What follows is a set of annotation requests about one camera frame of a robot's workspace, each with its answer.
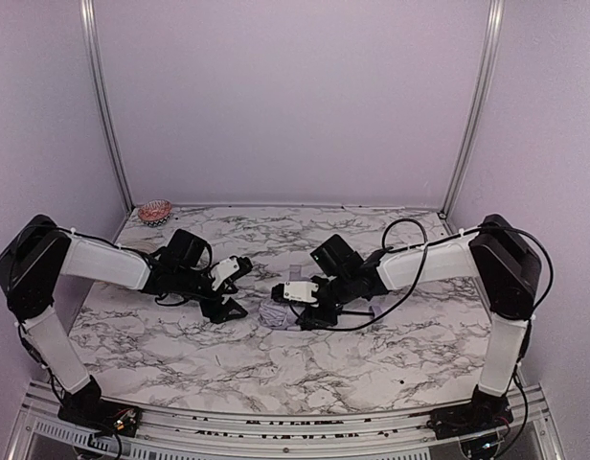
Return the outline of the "lavender folding umbrella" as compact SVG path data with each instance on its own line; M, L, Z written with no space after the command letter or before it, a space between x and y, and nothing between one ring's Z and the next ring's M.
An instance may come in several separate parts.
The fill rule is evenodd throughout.
M371 304L363 310L322 309L304 303L282 304L263 301L259 307L259 322L265 328L277 331L337 331L363 329L380 321L387 309Z

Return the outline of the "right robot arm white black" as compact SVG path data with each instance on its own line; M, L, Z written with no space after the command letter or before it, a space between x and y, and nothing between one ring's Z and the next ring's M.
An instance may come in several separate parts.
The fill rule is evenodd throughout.
M553 287L552 258L539 239L497 214L437 241L426 234L421 237L421 242L401 248L383 243L363 259L334 235L311 254L322 276L286 292L308 311L324 316L317 319L307 313L305 324L332 329L332 316L353 300L371 300L400 289L412 294L420 284L452 278L479 280L489 303L491 333L472 400L496 403L505 397L525 354L534 313Z

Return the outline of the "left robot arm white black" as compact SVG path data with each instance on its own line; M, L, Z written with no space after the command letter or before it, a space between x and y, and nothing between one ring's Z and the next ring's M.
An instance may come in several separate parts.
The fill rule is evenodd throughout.
M154 297L164 304L176 296L194 301L214 324L241 319L247 311L235 299L236 280L247 275L247 257L198 263L212 247L178 229L167 245L152 253L78 234L37 215L0 254L0 288L24 342L60 384L61 405L76 411L96 408L102 390L75 352L54 309L54 290L62 276L104 282Z

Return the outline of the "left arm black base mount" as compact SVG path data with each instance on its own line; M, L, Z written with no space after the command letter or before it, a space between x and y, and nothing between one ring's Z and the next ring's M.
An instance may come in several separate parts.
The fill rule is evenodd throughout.
M85 410L62 406L57 416L65 422L93 428L103 434L117 433L134 437L140 425L142 409L116 402L100 401L95 407Z

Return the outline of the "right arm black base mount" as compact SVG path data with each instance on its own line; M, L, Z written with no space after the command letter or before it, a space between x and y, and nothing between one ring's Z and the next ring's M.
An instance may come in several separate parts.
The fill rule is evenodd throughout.
M489 402L469 402L432 410L426 426L438 440L443 440L509 426L512 422L512 412L504 403L493 406Z

